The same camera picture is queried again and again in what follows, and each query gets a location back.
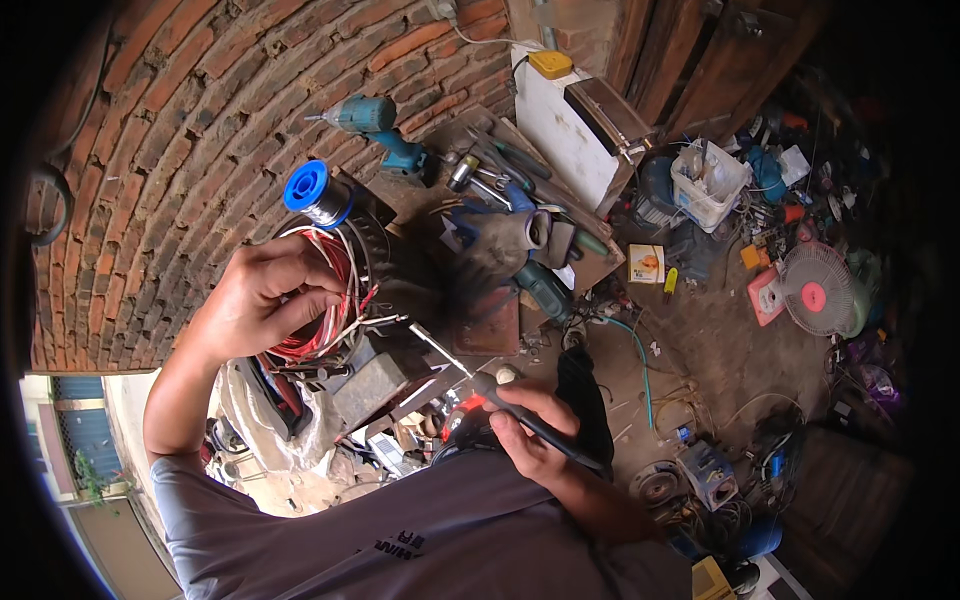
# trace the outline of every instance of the yellow plug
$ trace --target yellow plug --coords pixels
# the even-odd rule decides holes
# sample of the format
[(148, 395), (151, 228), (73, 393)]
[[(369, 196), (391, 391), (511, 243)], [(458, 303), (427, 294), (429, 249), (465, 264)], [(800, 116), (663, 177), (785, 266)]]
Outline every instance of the yellow plug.
[(537, 69), (545, 79), (559, 79), (573, 71), (573, 60), (563, 52), (556, 50), (538, 50), (527, 55), (530, 65)]

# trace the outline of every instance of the gray t-shirt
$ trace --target gray t-shirt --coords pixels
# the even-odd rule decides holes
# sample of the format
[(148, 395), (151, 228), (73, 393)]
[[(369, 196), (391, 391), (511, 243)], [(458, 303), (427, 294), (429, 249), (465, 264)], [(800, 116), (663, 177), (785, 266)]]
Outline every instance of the gray t-shirt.
[(187, 598), (689, 600), (690, 562), (590, 541), (510, 458), (475, 451), (315, 515), (253, 500), (162, 457), (152, 469)]

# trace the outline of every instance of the blue power tool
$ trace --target blue power tool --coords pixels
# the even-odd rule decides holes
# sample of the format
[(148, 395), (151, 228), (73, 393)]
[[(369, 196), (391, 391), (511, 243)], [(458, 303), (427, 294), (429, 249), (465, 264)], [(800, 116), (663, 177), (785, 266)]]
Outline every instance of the blue power tool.
[(403, 141), (394, 129), (396, 104), (390, 98), (350, 96), (324, 114), (306, 117), (308, 121), (326, 121), (348, 133), (359, 133), (386, 146), (390, 153), (380, 164), (381, 173), (392, 180), (403, 180), (419, 187), (427, 185), (427, 153), (422, 144)]

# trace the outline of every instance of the solder wire spool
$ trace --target solder wire spool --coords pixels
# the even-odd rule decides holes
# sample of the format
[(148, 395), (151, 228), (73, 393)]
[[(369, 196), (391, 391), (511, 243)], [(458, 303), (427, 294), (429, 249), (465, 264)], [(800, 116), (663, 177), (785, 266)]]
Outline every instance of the solder wire spool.
[(310, 160), (288, 179), (283, 203), (290, 211), (310, 217), (318, 228), (333, 229), (353, 208), (353, 190), (332, 178), (325, 162)]

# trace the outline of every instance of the hand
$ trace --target hand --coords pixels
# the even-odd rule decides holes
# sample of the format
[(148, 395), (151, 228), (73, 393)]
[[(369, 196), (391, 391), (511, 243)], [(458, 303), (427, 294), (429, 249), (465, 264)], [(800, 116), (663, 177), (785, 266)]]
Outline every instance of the hand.
[[(294, 290), (300, 293), (281, 300)], [(339, 304), (345, 291), (344, 282), (302, 235), (241, 248), (197, 311), (184, 343), (218, 366), (253, 356)]]
[[(576, 437), (580, 430), (580, 420), (570, 407), (548, 392), (542, 381), (521, 379), (496, 390), (507, 402), (529, 408), (570, 438)], [(513, 415), (499, 410), (492, 402), (485, 402), (484, 409), (496, 411), (490, 415), (493, 433), (521, 475), (549, 488), (564, 474), (568, 461), (560, 450), (541, 440)]]

